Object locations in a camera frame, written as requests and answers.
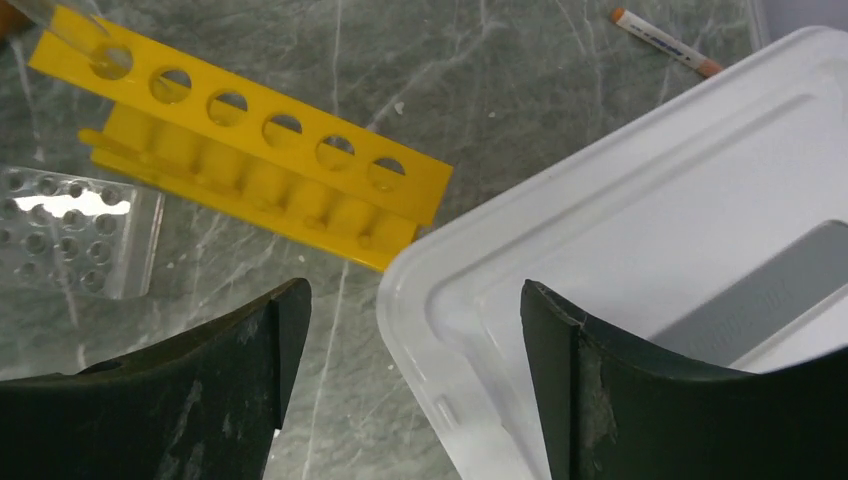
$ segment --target brown object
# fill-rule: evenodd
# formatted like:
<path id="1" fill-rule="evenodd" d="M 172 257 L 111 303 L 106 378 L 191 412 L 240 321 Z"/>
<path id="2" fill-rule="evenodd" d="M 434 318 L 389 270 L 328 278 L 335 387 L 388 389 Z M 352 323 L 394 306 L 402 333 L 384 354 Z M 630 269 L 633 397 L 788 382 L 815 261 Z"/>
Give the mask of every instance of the brown object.
<path id="1" fill-rule="evenodd" d="M 0 41 L 6 35 L 15 33 L 27 25 L 29 25 L 29 19 L 23 13 L 4 0 L 0 0 Z"/>

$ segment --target gray marble countertop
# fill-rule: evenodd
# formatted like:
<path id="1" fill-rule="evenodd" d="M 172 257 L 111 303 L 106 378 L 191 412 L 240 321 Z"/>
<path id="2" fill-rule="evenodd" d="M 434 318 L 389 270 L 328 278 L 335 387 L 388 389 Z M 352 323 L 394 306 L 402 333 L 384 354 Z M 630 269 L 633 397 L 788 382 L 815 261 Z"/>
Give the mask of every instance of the gray marble countertop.
<path id="1" fill-rule="evenodd" d="M 454 165 L 436 226 L 701 81 L 612 25 L 614 7 L 727 65 L 750 51 L 744 0 L 96 2 L 112 21 Z M 118 178 L 76 140 L 109 102 L 22 68 L 37 37 L 0 49 L 0 162 Z M 173 196 L 147 296 L 0 289 L 0 378 L 76 372 L 292 277 L 312 283 L 314 315 L 265 477 L 458 478 L 380 338 L 379 274 Z"/>

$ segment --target white lid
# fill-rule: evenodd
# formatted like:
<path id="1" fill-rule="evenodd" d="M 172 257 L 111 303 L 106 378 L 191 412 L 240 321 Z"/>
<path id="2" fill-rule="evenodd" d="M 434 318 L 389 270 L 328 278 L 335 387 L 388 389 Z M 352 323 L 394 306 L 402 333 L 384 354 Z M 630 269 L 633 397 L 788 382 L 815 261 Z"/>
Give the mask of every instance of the white lid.
<path id="1" fill-rule="evenodd" d="M 401 254 L 380 284 L 380 331 L 463 479 L 550 478 L 525 279 L 652 338 L 823 222 L 848 222 L 846 160 L 848 34 L 810 28 Z M 745 368 L 844 343 L 833 304 L 819 310 L 837 334 L 806 321 Z"/>

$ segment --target transparent perforated tray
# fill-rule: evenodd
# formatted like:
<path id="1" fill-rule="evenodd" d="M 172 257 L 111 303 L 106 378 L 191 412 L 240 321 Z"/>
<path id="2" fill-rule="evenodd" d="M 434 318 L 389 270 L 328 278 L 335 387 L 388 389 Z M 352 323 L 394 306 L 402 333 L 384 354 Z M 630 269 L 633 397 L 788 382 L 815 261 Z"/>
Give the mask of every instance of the transparent perforated tray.
<path id="1" fill-rule="evenodd" d="M 0 165 L 0 284 L 111 299 L 150 284 L 163 195 Z"/>

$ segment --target black object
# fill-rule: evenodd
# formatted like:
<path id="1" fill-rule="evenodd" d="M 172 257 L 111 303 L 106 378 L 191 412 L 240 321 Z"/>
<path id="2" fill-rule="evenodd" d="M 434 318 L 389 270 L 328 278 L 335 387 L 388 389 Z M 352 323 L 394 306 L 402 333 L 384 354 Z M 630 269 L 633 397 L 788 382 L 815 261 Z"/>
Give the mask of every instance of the black object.
<path id="1" fill-rule="evenodd" d="M 531 281 L 521 317 L 554 480 L 848 478 L 848 349 L 748 374 L 660 348 Z"/>
<path id="2" fill-rule="evenodd" d="M 0 478 L 261 479 L 310 314 L 293 280 L 77 375 L 0 382 Z"/>

